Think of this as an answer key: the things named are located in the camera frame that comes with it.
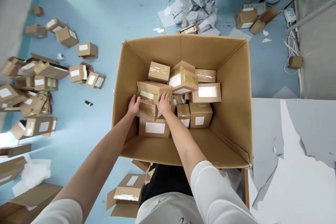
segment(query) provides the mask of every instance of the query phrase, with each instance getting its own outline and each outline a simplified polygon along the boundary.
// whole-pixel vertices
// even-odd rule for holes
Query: person
[[[140,97],[135,98],[134,95],[126,115],[98,143],[32,224],[85,222],[139,111]],[[164,92],[156,105],[167,121],[183,167],[156,166],[151,181],[143,188],[135,223],[258,223],[171,111],[168,93]]]

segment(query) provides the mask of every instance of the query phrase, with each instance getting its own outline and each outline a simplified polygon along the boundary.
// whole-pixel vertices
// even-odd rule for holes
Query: black pants
[[[140,206],[150,198],[169,192],[193,196],[182,166],[157,164],[150,182],[143,187]]]

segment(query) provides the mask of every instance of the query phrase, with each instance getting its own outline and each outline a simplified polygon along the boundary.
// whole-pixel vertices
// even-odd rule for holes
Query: large open cardboard box
[[[197,69],[217,70],[222,102],[213,103],[209,129],[190,129],[206,158],[217,168],[252,164],[252,111],[249,45],[245,39],[193,34],[126,40],[114,90],[112,126],[126,114],[137,81],[146,81],[151,61],[173,67],[180,60]],[[181,166],[172,138],[138,136],[139,118],[128,132],[121,156]]]

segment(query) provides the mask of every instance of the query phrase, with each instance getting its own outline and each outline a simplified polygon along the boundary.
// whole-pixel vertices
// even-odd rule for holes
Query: floor
[[[45,15],[36,18],[44,25],[52,18],[58,18],[73,29],[80,42],[92,42],[99,48],[99,58],[87,61],[96,72],[106,75],[103,89],[91,89],[71,83],[66,77],[59,81],[59,90],[52,93],[53,116],[58,118],[56,133],[50,138],[35,137],[21,142],[33,142],[32,158],[52,159],[50,183],[65,185],[99,140],[110,130],[112,122],[113,89],[116,82],[121,43],[125,39],[157,36],[153,28],[161,26],[158,11],[166,8],[170,0],[40,0]],[[242,8],[245,0],[216,0],[218,6],[219,30],[227,36],[235,27],[234,15]],[[282,0],[284,6],[288,0]],[[299,95],[297,75],[286,75],[283,65],[287,48],[281,38],[285,34],[286,22],[279,15],[266,30],[271,42],[262,43],[261,33],[250,41],[252,96],[270,98],[283,88]],[[168,34],[176,33],[176,27],[166,29]],[[79,64],[76,47],[67,49],[56,42],[53,34],[42,40],[31,40],[29,52],[56,59],[58,53],[65,56],[62,65]],[[88,100],[92,107],[83,103]],[[15,113],[12,123],[21,119]],[[105,223],[111,211],[106,212],[106,194],[115,188],[127,173],[142,173],[130,159],[119,158],[105,183],[89,215],[87,223]],[[8,183],[0,189],[11,188]],[[3,197],[12,197],[4,192]],[[115,218],[114,223],[134,223],[134,219]]]

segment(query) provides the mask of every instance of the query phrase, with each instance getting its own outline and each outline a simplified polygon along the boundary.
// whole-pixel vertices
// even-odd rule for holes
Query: hand
[[[139,105],[140,105],[140,96],[138,96],[138,98],[136,99],[137,101],[135,101],[136,95],[133,95],[131,101],[129,102],[128,105],[128,111],[127,114],[129,114],[132,117],[135,117],[137,115],[137,113],[139,112]]]
[[[159,112],[161,114],[163,114],[163,116],[165,116],[165,114],[167,112],[172,111],[172,108],[171,108],[170,103],[169,103],[168,95],[169,95],[169,93],[164,91],[162,96],[161,96],[160,102],[158,100],[156,101],[156,106],[158,107],[157,109],[159,110]]]

